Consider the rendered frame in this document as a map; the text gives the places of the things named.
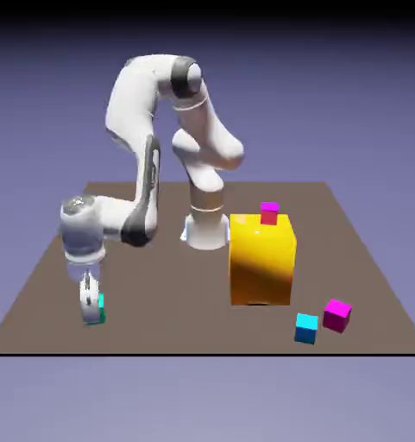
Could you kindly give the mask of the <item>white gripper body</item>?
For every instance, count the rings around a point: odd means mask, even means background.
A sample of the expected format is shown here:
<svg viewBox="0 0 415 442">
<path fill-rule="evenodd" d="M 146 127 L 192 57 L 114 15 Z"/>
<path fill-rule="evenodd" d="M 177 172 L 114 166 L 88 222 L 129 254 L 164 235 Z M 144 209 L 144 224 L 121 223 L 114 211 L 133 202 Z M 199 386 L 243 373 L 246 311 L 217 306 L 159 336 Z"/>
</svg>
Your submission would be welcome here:
<svg viewBox="0 0 415 442">
<path fill-rule="evenodd" d="M 99 282 L 87 269 L 79 283 L 79 299 L 83 321 L 96 324 L 100 320 Z"/>
</svg>

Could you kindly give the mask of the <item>small green cube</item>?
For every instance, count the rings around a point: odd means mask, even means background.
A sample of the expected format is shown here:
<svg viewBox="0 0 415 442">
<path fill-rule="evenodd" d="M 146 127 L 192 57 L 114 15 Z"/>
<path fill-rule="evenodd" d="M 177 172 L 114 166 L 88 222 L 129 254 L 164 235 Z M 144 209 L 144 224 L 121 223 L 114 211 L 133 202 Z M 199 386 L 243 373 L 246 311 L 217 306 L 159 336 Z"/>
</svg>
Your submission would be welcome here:
<svg viewBox="0 0 415 442">
<path fill-rule="evenodd" d="M 104 295 L 100 293 L 97 297 L 97 303 L 88 296 L 85 299 L 85 323 L 88 325 L 96 325 L 105 322 L 104 311 Z"/>
</svg>

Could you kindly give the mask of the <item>small pink cube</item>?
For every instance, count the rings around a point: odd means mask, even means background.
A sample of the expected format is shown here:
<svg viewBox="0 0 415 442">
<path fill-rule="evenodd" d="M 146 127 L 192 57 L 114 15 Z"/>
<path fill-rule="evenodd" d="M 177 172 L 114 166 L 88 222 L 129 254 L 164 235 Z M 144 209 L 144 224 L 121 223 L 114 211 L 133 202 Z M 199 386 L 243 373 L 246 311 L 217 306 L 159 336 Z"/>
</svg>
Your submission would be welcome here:
<svg viewBox="0 0 415 442">
<path fill-rule="evenodd" d="M 261 202 L 261 224 L 276 225 L 279 208 L 276 202 Z"/>
</svg>

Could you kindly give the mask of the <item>small cyan cube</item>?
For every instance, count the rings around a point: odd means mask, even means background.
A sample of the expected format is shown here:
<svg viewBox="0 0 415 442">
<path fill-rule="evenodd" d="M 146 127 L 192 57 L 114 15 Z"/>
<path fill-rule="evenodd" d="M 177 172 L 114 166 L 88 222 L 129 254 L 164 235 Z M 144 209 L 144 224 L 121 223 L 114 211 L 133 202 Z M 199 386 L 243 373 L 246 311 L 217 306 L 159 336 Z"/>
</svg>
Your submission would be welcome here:
<svg viewBox="0 0 415 442">
<path fill-rule="evenodd" d="M 318 331 L 318 316 L 298 313 L 294 340 L 303 344 L 315 344 Z"/>
</svg>

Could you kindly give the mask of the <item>small magenta cube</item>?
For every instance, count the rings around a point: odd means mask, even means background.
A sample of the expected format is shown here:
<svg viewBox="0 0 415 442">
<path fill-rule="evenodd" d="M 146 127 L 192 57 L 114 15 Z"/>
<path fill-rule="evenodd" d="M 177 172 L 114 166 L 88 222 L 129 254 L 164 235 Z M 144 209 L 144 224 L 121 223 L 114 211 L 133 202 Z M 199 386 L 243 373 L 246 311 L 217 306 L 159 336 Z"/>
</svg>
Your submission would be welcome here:
<svg viewBox="0 0 415 442">
<path fill-rule="evenodd" d="M 340 300 L 331 299 L 324 308 L 323 327 L 343 333 L 346 329 L 352 306 Z"/>
</svg>

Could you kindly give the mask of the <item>large yellow box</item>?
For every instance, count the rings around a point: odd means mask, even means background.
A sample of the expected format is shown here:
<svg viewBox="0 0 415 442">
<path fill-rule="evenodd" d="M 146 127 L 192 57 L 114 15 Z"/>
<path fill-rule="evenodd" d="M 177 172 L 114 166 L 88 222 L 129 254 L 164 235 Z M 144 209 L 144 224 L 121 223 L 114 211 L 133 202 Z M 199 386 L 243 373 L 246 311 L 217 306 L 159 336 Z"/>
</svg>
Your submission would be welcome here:
<svg viewBox="0 0 415 442">
<path fill-rule="evenodd" d="M 291 303 L 297 238 L 290 218 L 263 224 L 259 214 L 230 215 L 229 281 L 234 306 Z"/>
</svg>

